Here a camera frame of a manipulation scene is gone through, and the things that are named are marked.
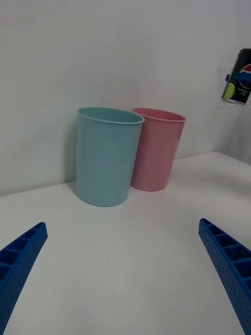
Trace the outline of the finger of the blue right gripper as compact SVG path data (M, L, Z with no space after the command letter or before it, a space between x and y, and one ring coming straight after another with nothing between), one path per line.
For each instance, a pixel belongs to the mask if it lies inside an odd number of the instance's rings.
M250 82L251 81L251 73L250 72L239 72L235 73L234 75L228 74L225 78L225 81L228 82L230 78L233 77L236 81L242 82Z

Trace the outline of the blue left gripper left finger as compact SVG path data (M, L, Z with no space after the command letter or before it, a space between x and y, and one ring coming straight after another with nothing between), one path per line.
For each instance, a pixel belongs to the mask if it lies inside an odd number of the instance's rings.
M0 251L0 334L3 334L29 273L48 238L38 223Z

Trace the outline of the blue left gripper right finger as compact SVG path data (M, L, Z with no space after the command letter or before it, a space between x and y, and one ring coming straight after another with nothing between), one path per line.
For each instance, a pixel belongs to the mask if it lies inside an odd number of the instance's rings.
M200 219L198 234L245 334L251 334L250 250L219 227Z

